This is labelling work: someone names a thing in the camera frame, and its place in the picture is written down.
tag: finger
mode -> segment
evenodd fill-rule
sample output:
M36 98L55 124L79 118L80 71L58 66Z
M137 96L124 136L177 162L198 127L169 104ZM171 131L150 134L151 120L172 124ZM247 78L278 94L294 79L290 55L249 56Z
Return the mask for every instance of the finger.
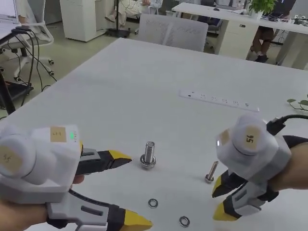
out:
M73 184L80 184L85 179L85 176L75 176Z

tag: metal washer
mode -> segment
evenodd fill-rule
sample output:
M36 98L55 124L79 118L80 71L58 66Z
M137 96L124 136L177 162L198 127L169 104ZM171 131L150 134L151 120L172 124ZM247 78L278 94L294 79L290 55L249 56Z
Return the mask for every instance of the metal washer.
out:
M188 219L186 216L182 216L179 218L180 225L183 226L184 228L187 228L191 221Z
M154 199L154 198L151 198L151 199L149 200L149 202L148 202L148 205L149 205L150 208L157 208L157 206L158 206L158 201L157 201L156 199Z

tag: green leaf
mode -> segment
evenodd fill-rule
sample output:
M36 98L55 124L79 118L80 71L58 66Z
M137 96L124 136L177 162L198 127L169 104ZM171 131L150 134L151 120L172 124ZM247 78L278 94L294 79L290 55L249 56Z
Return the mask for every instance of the green leaf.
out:
M298 104L308 106L308 100L302 100Z
M288 99L288 100L287 100L288 103L293 103L293 102L295 102L295 101L296 101L295 99Z

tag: person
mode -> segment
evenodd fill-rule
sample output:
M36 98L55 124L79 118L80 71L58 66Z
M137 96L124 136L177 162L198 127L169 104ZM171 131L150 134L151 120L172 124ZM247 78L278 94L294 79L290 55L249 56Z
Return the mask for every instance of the person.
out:
M74 184L80 184L84 176L77 176ZM0 230L24 231L32 225L45 223L47 219L45 205L18 205L0 200Z
M162 0L119 0L119 24L124 26L127 16L149 13L149 6L159 9L162 6ZM105 18L114 23L116 8Z
M285 169L269 181L274 191L308 189L308 139L291 148L291 159ZM81 183L84 177L76 177ZM0 201L0 227L4 231L24 231L32 225L46 222L47 211L43 205L17 205Z
M268 60L267 51L269 50L270 43L274 39L273 28L259 26L255 38L253 40L252 50L257 54L256 62L265 63Z
M295 0L288 2L288 5L285 5L284 1L276 1L272 13L267 16L273 18L289 18L290 10L292 9ZM268 60L267 52L270 47L270 43L274 39L274 30L273 28L259 26L255 38L253 40L252 51L257 54L256 62L265 63Z

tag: hex bolt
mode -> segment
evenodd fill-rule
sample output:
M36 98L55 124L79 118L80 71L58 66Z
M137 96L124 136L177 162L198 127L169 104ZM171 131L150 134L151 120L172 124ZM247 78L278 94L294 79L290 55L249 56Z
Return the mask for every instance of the hex bolt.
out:
M145 153L140 157L140 162L144 168L153 168L156 164L154 156L155 143L149 141L145 145Z
M214 173L216 171L217 165L218 165L219 161L215 161L211 167L210 172L205 176L205 181L206 183L210 184L214 181Z

